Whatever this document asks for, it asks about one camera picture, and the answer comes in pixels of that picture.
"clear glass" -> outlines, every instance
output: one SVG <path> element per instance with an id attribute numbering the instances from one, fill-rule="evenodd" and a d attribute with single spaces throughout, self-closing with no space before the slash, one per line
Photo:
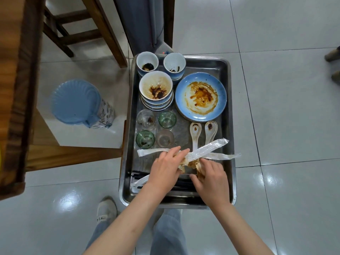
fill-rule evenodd
<path id="1" fill-rule="evenodd" d="M 149 149 L 155 143 L 155 135 L 151 131 L 141 131 L 137 134 L 136 143 L 141 149 Z"/>
<path id="2" fill-rule="evenodd" d="M 156 133 L 156 143 L 162 148 L 170 147 L 175 140 L 173 133 L 169 130 L 161 130 Z"/>
<path id="3" fill-rule="evenodd" d="M 140 111 L 137 115 L 137 123 L 144 128 L 155 126 L 155 122 L 156 117 L 154 113 L 148 109 Z"/>
<path id="4" fill-rule="evenodd" d="M 159 125 L 166 129 L 175 126 L 176 121 L 176 115 L 171 111 L 164 111 L 158 117 Z"/>

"hand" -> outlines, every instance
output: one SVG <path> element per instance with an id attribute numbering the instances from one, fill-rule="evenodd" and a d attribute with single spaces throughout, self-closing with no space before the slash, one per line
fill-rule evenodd
<path id="1" fill-rule="evenodd" d="M 181 147 L 178 146 L 170 149 L 169 152 L 162 152 L 152 164 L 147 184 L 153 186 L 164 196 L 175 186 L 181 174 L 178 166 L 190 151 L 190 149 L 186 149 L 178 153 L 180 149 Z"/>
<path id="2" fill-rule="evenodd" d="M 205 168 L 205 179 L 200 181 L 194 174 L 190 178 L 204 203 L 211 210 L 230 205 L 228 178 L 223 166 L 204 158 L 200 162 Z"/>

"person's left hand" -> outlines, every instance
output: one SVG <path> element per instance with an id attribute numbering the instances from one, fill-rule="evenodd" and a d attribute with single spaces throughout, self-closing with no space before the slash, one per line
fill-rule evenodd
<path id="1" fill-rule="evenodd" d="M 177 154 L 180 149 L 181 147 L 178 146 L 170 149 L 169 152 L 163 151 L 152 164 L 147 184 L 153 186 L 164 196 L 175 186 L 181 174 L 178 166 L 190 151 L 190 149 L 185 149 Z"/>

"forearm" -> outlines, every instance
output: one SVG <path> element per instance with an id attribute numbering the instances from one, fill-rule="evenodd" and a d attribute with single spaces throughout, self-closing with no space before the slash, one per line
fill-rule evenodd
<path id="1" fill-rule="evenodd" d="M 231 204 L 212 209 L 239 255 L 273 255 Z"/>
<path id="2" fill-rule="evenodd" d="M 163 196 L 148 184 L 84 255 L 131 255 L 136 242 Z"/>

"white ceramic spoon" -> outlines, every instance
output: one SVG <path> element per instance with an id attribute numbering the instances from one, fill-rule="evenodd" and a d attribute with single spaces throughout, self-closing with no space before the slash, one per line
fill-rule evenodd
<path id="1" fill-rule="evenodd" d="M 190 124 L 190 135 L 192 137 L 192 151 L 198 149 L 198 137 L 202 131 L 202 125 L 200 123 L 193 122 Z"/>
<path id="2" fill-rule="evenodd" d="M 211 141 L 214 141 L 214 138 L 217 133 L 217 123 L 215 121 L 208 121 L 205 124 L 204 130 L 205 130 L 205 145 L 209 144 Z"/>

